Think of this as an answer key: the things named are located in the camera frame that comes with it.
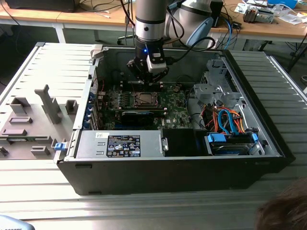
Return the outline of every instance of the dark hair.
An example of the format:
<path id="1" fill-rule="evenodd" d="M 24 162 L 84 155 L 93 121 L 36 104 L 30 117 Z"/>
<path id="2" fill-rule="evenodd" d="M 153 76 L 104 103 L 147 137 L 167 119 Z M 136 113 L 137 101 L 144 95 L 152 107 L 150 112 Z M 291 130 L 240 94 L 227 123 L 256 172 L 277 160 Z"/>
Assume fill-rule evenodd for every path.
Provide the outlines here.
<path id="1" fill-rule="evenodd" d="M 306 177 L 258 209 L 256 230 L 307 230 Z"/>

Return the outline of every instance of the warning label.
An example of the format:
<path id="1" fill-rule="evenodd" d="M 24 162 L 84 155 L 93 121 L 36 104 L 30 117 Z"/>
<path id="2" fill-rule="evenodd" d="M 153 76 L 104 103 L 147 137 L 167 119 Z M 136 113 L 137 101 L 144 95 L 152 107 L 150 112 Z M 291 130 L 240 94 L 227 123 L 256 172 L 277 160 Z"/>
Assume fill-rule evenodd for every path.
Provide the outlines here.
<path id="1" fill-rule="evenodd" d="M 107 140 L 107 152 L 107 157 L 140 157 L 140 136 L 109 136 Z"/>

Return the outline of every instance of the red wire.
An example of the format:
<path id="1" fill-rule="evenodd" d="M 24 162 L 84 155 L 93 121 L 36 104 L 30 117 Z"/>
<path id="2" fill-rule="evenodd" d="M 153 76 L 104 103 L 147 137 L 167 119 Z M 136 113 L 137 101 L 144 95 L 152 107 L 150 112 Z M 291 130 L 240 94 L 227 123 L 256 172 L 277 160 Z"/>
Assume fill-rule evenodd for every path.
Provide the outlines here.
<path id="1" fill-rule="evenodd" d="M 102 90 L 101 90 L 101 92 L 104 90 L 104 87 L 105 87 L 105 80 L 102 79 Z"/>

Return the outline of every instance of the wooden desk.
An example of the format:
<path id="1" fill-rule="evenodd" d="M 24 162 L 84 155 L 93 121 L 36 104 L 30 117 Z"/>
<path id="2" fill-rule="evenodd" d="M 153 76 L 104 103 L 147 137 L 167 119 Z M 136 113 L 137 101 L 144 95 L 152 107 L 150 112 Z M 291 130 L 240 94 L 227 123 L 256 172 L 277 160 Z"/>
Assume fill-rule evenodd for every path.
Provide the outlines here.
<path id="1" fill-rule="evenodd" d="M 53 27 L 57 31 L 59 41 L 65 43 L 64 28 L 75 29 L 92 29 L 92 30 L 125 30 L 125 13 L 119 6 L 111 9 L 110 18 L 105 18 L 94 12 L 87 12 L 79 8 L 75 13 L 65 13 L 58 11 L 39 11 L 39 10 L 13 10 L 10 9 L 6 2 L 2 0 L 5 9 L 18 21 L 21 25 L 47 26 Z M 106 3 L 109 0 L 93 0 L 93 5 Z M 233 12 L 240 0 L 225 0 L 228 13 L 235 21 L 242 23 L 242 29 L 238 38 L 285 41 L 285 42 L 301 42 L 304 38 L 307 28 L 305 24 L 292 25 L 278 18 L 274 19 L 272 24 L 267 23 L 245 23 L 243 22 L 243 14 Z M 97 9 L 105 9 L 119 5 L 119 0 L 115 0 L 113 4 L 103 5 Z M 86 2 L 83 7 L 91 11 L 90 2 Z M 307 10 L 307 7 L 298 7 L 295 10 Z M 0 6 L 0 24 L 15 24 L 11 17 Z M 218 28 L 211 29 L 211 36 L 215 39 L 224 36 L 228 29 L 225 23 L 221 23 Z"/>

